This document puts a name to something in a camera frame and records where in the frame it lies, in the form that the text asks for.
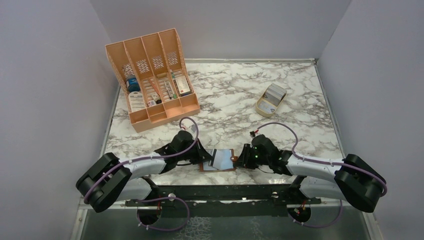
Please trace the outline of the brown leather card holder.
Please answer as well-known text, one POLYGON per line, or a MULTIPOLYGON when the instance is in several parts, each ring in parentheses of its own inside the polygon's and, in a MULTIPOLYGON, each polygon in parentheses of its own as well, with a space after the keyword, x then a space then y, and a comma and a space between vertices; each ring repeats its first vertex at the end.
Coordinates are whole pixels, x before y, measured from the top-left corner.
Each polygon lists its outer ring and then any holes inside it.
POLYGON ((199 171, 204 173, 211 172, 229 172, 235 171, 234 162, 237 156, 233 149, 206 149, 206 152, 212 156, 212 160, 203 162, 199 165, 199 171))

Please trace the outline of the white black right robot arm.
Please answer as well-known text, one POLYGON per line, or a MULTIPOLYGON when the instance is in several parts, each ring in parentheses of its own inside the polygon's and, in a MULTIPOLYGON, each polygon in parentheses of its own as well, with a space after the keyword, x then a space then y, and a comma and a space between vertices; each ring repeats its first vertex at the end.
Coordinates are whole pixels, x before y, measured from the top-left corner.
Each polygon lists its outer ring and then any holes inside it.
POLYGON ((386 180, 355 154, 324 159, 280 150, 263 134, 243 146, 236 168, 268 166, 275 174, 301 177, 288 190, 289 199, 300 204, 307 198, 329 198, 348 202, 356 209, 372 213, 382 197, 386 180))

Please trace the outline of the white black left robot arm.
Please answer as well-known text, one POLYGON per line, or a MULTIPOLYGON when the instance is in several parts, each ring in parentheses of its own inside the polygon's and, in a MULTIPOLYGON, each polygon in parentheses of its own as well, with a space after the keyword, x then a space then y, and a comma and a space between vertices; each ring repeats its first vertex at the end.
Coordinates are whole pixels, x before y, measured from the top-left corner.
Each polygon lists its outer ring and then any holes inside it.
POLYGON ((150 155, 124 159, 112 152, 105 153, 77 180, 75 187, 83 195, 84 203, 97 213, 123 200, 139 199, 149 206, 157 200, 157 191, 144 176, 166 173, 180 161, 197 165, 212 159, 198 139, 180 130, 170 143, 150 155))

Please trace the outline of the VIP card lying in tray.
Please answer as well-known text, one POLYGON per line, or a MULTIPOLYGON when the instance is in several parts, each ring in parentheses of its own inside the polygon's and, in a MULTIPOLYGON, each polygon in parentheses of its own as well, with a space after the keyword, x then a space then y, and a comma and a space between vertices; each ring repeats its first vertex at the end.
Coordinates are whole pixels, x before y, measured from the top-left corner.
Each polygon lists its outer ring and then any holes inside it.
POLYGON ((258 108, 260 108, 264 112, 270 112, 270 113, 273 113, 276 109, 276 107, 274 105, 272 105, 271 103, 269 103, 267 101, 261 101, 258 104, 258 108))

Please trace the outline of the beige oval card tray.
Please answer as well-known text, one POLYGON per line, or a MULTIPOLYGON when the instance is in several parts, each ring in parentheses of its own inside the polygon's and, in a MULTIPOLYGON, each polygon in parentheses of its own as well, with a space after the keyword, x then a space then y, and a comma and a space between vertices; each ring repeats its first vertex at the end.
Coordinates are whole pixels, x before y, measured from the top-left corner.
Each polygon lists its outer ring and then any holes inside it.
POLYGON ((267 101, 265 95, 266 94, 263 93, 262 96, 255 103, 255 111, 263 117, 270 118, 280 108, 280 105, 282 104, 283 100, 285 99, 287 95, 284 94, 282 99, 279 101, 277 105, 273 105, 272 103, 267 101))

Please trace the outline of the white red card box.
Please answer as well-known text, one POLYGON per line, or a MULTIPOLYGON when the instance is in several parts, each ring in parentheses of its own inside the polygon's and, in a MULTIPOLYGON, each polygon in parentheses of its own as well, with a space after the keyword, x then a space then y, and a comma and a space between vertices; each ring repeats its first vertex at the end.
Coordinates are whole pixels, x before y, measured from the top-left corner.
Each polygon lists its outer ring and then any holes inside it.
POLYGON ((192 93, 187 78, 184 75, 177 76, 175 78, 176 87, 180 97, 189 95, 192 93))

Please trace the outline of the orange plastic desk organizer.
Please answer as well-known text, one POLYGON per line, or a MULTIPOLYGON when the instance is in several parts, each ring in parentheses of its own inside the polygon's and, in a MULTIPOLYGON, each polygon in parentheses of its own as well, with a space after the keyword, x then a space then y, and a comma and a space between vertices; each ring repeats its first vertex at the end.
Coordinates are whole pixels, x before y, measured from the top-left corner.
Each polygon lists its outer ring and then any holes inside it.
POLYGON ((130 124, 137 133, 200 112, 175 28, 105 46, 106 55, 124 92, 130 124), (185 76, 191 94, 180 96, 176 77, 185 76), (127 78, 136 77, 145 109, 131 112, 127 78))

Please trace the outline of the white label packet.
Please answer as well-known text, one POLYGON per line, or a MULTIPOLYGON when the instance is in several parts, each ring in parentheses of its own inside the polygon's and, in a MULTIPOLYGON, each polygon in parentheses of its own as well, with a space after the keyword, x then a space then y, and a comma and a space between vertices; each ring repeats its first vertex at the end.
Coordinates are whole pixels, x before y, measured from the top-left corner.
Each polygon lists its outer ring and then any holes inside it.
POLYGON ((128 94, 128 100, 131 112, 137 112, 145 109, 145 101, 140 91, 133 91, 128 94))

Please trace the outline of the blue round tape roll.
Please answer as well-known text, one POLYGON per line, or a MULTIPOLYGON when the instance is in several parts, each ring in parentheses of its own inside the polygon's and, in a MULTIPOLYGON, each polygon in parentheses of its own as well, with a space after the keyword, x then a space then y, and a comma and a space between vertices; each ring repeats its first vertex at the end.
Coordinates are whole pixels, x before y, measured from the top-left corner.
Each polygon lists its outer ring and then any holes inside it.
POLYGON ((139 92, 141 90, 140 85, 135 76, 129 76, 126 79, 126 86, 129 93, 139 92))

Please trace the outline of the black metal mounting rail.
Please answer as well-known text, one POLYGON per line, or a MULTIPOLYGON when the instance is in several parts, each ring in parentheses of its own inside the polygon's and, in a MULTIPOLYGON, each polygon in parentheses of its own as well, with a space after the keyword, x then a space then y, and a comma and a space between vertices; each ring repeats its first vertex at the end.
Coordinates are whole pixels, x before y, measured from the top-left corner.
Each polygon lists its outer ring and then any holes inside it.
POLYGON ((146 200, 130 200, 145 214, 163 218, 288 216, 287 208, 319 205, 290 184, 160 185, 146 200))

